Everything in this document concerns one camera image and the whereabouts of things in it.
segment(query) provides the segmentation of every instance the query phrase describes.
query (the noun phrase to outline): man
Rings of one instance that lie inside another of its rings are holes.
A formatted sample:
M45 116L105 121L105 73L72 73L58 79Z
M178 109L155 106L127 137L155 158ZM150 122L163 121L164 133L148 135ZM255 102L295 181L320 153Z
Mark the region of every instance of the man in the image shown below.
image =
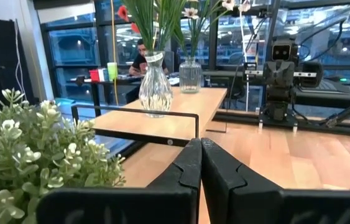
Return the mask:
M129 74L133 76L144 75L147 71L147 61L144 57L147 49L144 46L143 39L137 41L137 49L139 50L139 54L137 54L137 57L129 69ZM165 62L162 62L162 69L165 74L169 73Z

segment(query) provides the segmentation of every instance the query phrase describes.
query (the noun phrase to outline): red flower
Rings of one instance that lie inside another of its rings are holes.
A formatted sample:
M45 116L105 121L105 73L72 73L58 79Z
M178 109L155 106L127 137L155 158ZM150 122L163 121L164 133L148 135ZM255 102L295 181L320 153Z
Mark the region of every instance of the red flower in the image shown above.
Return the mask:
M129 18L128 18L128 16L127 16L127 9L126 9L125 6L119 7L117 13L118 13L118 16L119 16L121 19L125 20L126 22L129 22Z
M136 23L133 22L133 23L131 24L131 29L133 30L133 32L140 34L140 30L139 30L139 28L137 27Z

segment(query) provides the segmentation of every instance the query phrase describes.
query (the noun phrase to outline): glass vase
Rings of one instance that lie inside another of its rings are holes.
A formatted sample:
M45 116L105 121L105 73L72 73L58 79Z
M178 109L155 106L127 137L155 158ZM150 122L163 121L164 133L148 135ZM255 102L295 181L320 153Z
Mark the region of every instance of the glass vase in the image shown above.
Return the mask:
M146 52L147 72L140 85L139 100L145 110L169 111L173 100L172 88L162 69L163 51ZM163 115L147 114L151 118Z
M180 91L182 93L198 93L201 88L202 69L195 58L187 58L179 66Z

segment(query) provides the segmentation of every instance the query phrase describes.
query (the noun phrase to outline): black t-shirt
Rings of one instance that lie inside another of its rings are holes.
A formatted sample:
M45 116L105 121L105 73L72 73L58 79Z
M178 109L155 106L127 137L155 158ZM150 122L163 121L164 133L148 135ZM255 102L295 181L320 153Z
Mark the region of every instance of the black t-shirt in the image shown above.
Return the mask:
M141 72L145 71L147 67L147 61L141 54L137 54L137 57L133 61L132 67L139 69ZM167 65L165 64L165 61L162 62L162 69L166 69Z

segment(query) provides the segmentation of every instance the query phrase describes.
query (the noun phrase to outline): cup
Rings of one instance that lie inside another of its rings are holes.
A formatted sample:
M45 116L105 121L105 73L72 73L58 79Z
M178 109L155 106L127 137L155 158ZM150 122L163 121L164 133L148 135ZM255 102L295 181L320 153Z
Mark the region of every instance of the cup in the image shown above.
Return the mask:
M107 63L108 77L110 81L113 81L118 77L118 67L116 62Z

